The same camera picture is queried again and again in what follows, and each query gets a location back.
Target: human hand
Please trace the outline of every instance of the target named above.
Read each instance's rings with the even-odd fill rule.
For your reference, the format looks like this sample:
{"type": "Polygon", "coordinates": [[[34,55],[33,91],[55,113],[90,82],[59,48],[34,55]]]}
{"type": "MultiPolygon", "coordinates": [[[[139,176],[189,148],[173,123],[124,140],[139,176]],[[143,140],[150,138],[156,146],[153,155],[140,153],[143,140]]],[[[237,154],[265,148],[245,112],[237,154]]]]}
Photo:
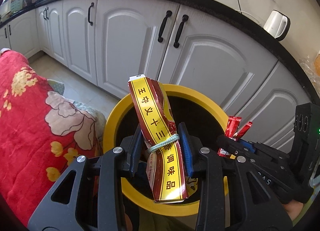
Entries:
{"type": "Polygon", "coordinates": [[[303,204],[296,200],[292,200],[288,204],[282,204],[282,206],[284,207],[285,211],[287,211],[291,220],[296,219],[303,208],[303,204]]]}
{"type": "Polygon", "coordinates": [[[126,213],[124,213],[124,217],[125,217],[125,225],[127,226],[127,231],[132,231],[133,227],[132,227],[132,223],[130,218],[128,217],[128,215],[126,213]]]}

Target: tile floor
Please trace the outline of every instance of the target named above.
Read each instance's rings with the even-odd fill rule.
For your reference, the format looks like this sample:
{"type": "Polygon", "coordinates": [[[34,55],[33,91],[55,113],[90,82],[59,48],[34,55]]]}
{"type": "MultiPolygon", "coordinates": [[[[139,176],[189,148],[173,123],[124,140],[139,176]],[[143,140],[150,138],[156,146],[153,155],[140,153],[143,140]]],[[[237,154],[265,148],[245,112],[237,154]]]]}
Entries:
{"type": "Polygon", "coordinates": [[[44,55],[37,59],[30,64],[30,67],[44,78],[64,83],[65,90],[63,96],[65,98],[85,103],[99,110],[105,115],[106,119],[119,102],[119,99],[86,81],[49,55],[44,55]]]}

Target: black countertop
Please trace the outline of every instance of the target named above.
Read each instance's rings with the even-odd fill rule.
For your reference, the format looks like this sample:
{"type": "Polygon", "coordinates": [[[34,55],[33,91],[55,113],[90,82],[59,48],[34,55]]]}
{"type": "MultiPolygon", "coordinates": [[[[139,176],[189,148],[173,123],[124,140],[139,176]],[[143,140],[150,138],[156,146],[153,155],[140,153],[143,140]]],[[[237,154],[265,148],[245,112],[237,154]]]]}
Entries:
{"type": "MultiPolygon", "coordinates": [[[[39,3],[36,3],[34,6],[28,7],[26,10],[21,10],[16,13],[4,23],[0,24],[3,26],[7,24],[12,19],[18,17],[19,15],[32,10],[34,8],[56,2],[59,0],[43,0],[39,3]]],[[[320,105],[320,98],[314,89],[312,83],[309,78],[297,63],[297,61],[292,57],[292,55],[269,33],[267,33],[262,27],[258,24],[247,18],[246,16],[240,14],[239,12],[233,10],[232,8],[221,4],[215,0],[167,0],[171,2],[180,3],[194,9],[198,9],[205,13],[208,13],[212,16],[215,16],[232,26],[238,28],[242,32],[246,33],[253,39],[255,39],[258,43],[260,43],[263,47],[269,50],[284,66],[292,73],[292,75],[297,79],[300,85],[305,90],[306,94],[310,98],[310,100],[316,104],[320,105]]]]}

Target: yellow trash bin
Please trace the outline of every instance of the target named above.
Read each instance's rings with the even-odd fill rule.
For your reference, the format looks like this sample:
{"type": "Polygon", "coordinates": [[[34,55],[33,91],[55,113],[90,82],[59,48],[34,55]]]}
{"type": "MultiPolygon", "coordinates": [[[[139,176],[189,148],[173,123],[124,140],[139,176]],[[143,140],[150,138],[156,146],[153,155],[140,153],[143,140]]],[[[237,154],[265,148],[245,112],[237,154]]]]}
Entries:
{"type": "MultiPolygon", "coordinates": [[[[203,146],[217,151],[216,138],[224,134],[228,122],[225,112],[211,99],[193,89],[171,84],[164,84],[164,89],[177,127],[180,122],[185,122],[190,135],[199,137],[203,146]]],[[[134,134],[138,123],[129,94],[115,106],[108,117],[103,135],[103,152],[120,146],[124,137],[134,134]]],[[[183,203],[156,204],[152,197],[143,195],[126,178],[122,178],[121,184],[122,193],[145,210],[172,217],[198,213],[199,189],[183,203]]]]}

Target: flower pattern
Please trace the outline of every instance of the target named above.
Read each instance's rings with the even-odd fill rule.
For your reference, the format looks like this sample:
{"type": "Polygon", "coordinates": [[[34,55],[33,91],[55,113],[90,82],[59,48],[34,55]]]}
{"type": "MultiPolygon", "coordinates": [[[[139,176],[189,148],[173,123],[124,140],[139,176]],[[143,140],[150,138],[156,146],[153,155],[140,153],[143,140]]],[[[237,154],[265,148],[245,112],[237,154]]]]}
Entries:
{"type": "Polygon", "coordinates": [[[55,167],[48,167],[46,172],[48,179],[52,182],[55,182],[61,175],[59,170],[55,167]]]}
{"type": "Polygon", "coordinates": [[[7,95],[8,95],[8,93],[9,93],[9,90],[8,89],[6,89],[6,91],[4,92],[4,94],[3,94],[3,98],[6,98],[7,97],[7,95]]]}
{"type": "Polygon", "coordinates": [[[94,145],[95,118],[86,111],[78,110],[63,96],[54,91],[48,92],[45,102],[51,110],[45,116],[51,132],[65,136],[75,131],[74,140],[82,150],[91,150],[94,145]]]}
{"type": "Polygon", "coordinates": [[[7,108],[8,111],[11,109],[11,103],[8,102],[8,99],[4,102],[3,108],[7,108]]]}
{"type": "Polygon", "coordinates": [[[68,153],[66,153],[63,157],[65,157],[68,161],[68,166],[70,166],[71,162],[78,157],[80,154],[78,154],[78,150],[75,148],[69,148],[68,153]]]}
{"type": "Polygon", "coordinates": [[[54,154],[54,156],[60,157],[63,153],[62,144],[57,141],[53,141],[52,143],[50,143],[50,145],[51,145],[51,152],[54,154]]]}
{"type": "Polygon", "coordinates": [[[21,96],[26,91],[26,86],[31,87],[38,82],[37,78],[32,78],[32,74],[35,73],[32,69],[27,69],[27,67],[22,67],[20,71],[15,73],[13,79],[12,79],[12,95],[13,96],[21,96]]]}

